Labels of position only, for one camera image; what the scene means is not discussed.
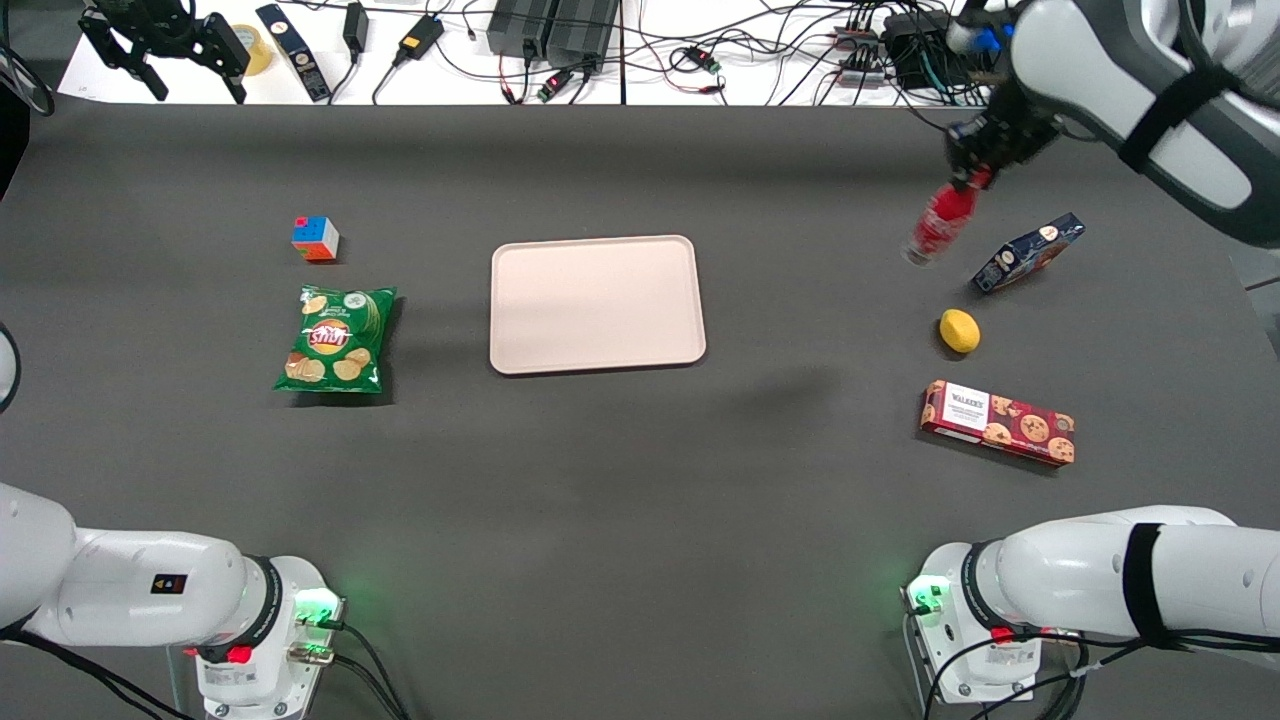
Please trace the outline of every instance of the black box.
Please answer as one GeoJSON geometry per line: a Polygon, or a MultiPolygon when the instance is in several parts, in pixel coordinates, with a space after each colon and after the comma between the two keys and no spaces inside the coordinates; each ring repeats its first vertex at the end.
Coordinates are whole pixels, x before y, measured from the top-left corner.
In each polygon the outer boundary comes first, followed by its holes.
{"type": "Polygon", "coordinates": [[[547,61],[554,68],[599,72],[621,0],[559,0],[547,38],[547,61]]]}
{"type": "Polygon", "coordinates": [[[315,54],[307,47],[307,44],[294,29],[293,23],[284,14],[284,10],[279,5],[262,5],[257,10],[257,19],[262,20],[262,26],[266,28],[271,40],[284,53],[284,56],[289,59],[289,64],[293,65],[293,72],[298,73],[298,79],[302,81],[302,87],[307,88],[307,95],[311,96],[312,102],[319,102],[321,100],[329,99],[329,83],[325,82],[324,74],[320,73],[320,65],[316,64],[315,54]]]}
{"type": "Polygon", "coordinates": [[[545,58],[552,14],[559,0],[498,0],[489,18],[489,51],[508,58],[545,58]]]}

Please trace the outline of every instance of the blue box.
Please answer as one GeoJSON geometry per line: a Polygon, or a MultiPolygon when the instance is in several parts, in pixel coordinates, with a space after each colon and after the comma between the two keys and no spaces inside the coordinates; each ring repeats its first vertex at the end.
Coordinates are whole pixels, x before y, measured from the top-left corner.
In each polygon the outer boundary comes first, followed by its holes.
{"type": "Polygon", "coordinates": [[[983,292],[1012,284],[1047,266],[1082,234],[1084,223],[1068,213],[1038,231],[1006,242],[970,282],[983,292]]]}

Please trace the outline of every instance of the green chip bag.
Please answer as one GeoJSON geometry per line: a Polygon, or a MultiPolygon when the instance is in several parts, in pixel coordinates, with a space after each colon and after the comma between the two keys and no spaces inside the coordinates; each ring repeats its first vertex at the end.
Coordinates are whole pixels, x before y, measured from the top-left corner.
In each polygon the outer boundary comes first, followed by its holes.
{"type": "Polygon", "coordinates": [[[396,288],[325,290],[302,286],[302,329],[275,389],[383,392],[378,354],[396,288]]]}

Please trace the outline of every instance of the plastic bottle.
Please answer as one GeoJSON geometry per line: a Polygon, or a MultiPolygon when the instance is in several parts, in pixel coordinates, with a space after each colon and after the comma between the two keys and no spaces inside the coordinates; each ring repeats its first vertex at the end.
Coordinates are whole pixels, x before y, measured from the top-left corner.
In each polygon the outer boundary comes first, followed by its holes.
{"type": "Polygon", "coordinates": [[[960,188],[950,182],[938,188],[915,223],[915,232],[902,243],[902,258],[924,268],[942,255],[969,223],[978,206],[978,192],[989,178],[991,173],[982,170],[960,188]]]}

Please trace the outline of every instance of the lemon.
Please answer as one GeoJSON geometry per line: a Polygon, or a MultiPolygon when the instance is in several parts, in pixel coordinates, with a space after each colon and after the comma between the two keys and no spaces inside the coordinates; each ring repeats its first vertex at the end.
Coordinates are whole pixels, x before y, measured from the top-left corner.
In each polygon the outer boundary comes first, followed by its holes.
{"type": "Polygon", "coordinates": [[[973,315],[955,307],[942,314],[942,320],[938,322],[938,334],[942,336],[942,342],[956,352],[973,352],[978,348],[978,342],[982,341],[982,332],[973,315]]]}

